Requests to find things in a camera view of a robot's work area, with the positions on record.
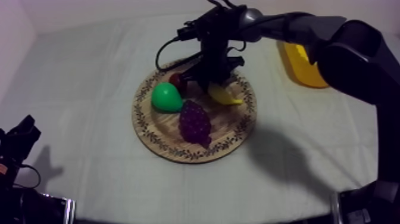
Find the table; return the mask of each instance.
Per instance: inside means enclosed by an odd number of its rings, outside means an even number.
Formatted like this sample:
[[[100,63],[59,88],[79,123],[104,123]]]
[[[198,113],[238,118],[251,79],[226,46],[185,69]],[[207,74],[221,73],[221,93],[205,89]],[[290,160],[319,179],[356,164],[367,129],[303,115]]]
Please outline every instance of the table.
[[[39,36],[0,104],[1,128],[31,114],[42,131],[26,160],[42,174],[39,191],[76,200],[78,217],[114,223],[270,223],[327,213],[333,191],[375,180],[374,107],[332,88],[294,84],[268,39],[249,44],[238,68],[258,104],[256,128],[241,147],[196,166],[147,150],[132,127],[133,96],[155,69],[158,48],[197,16]],[[161,61],[198,50],[197,41],[176,43]],[[18,181],[36,179],[22,170]]]

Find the wire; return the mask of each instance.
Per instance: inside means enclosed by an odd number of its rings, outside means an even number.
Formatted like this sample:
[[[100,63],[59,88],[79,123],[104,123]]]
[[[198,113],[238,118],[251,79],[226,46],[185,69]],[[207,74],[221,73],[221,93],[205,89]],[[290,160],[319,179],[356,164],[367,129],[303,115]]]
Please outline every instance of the wire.
[[[235,48],[233,46],[230,46],[230,47],[227,48],[226,54],[228,54],[233,49],[235,49],[235,50],[237,50],[239,52],[242,52],[242,51],[246,50],[246,47],[247,47],[247,43],[246,43],[246,41],[243,41],[243,47],[241,49],[237,49],[237,48]]]
[[[223,8],[223,6],[221,5],[221,3],[219,3],[219,2],[217,2],[217,1],[215,1],[215,0],[207,0],[208,2],[210,2],[210,3],[212,3],[212,4],[214,4],[214,5],[216,5],[217,7],[219,7],[219,8]]]
[[[225,2],[225,4],[227,6],[229,6],[230,8],[236,8],[237,6],[235,6],[232,2],[230,2],[229,0],[222,0]]]
[[[23,185],[14,183],[14,186],[18,186],[18,187],[24,188],[24,189],[34,189],[34,188],[37,188],[40,185],[40,183],[42,183],[42,177],[41,177],[39,171],[36,170],[36,168],[34,168],[33,166],[30,166],[30,165],[26,165],[26,164],[22,164],[20,166],[20,168],[30,168],[31,170],[33,170],[37,174],[37,184],[35,186],[23,186]]]
[[[175,37],[175,38],[173,38],[172,40],[166,42],[166,43],[158,50],[157,55],[155,56],[155,67],[156,67],[159,71],[161,71],[161,72],[167,72],[167,71],[170,71],[170,70],[172,70],[172,69],[178,68],[179,66],[182,66],[182,65],[184,65],[184,64],[186,64],[186,63],[188,63],[188,62],[190,62],[190,61],[192,61],[192,60],[198,58],[200,55],[203,54],[203,52],[199,51],[199,52],[197,52],[196,54],[193,54],[192,56],[190,56],[190,57],[188,57],[188,58],[185,58],[184,60],[181,60],[181,61],[179,61],[179,62],[176,63],[176,64],[173,64],[173,65],[170,66],[170,67],[161,68],[161,66],[158,64],[158,60],[160,59],[160,54],[161,54],[161,52],[162,52],[162,51],[164,50],[164,48],[166,48],[169,44],[174,43],[174,42],[177,42],[177,41],[179,41],[179,37]]]

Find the toy fruit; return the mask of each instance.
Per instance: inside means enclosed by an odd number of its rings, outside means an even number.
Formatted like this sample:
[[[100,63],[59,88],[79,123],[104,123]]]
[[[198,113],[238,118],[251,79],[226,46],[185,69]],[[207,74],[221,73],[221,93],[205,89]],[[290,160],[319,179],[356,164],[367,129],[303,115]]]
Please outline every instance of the toy fruit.
[[[234,99],[228,92],[221,86],[210,82],[208,85],[208,94],[217,102],[223,105],[242,104],[243,100]]]
[[[168,81],[170,82],[170,84],[174,85],[178,89],[178,91],[182,94],[185,93],[188,82],[181,81],[179,76],[180,73],[174,73],[170,76],[170,79]]]
[[[179,116],[179,130],[185,141],[193,144],[199,143],[206,149],[210,146],[210,119],[204,109],[191,100],[187,100],[183,104]]]
[[[182,108],[183,102],[174,85],[164,82],[155,86],[151,95],[154,107],[162,111],[177,112]]]

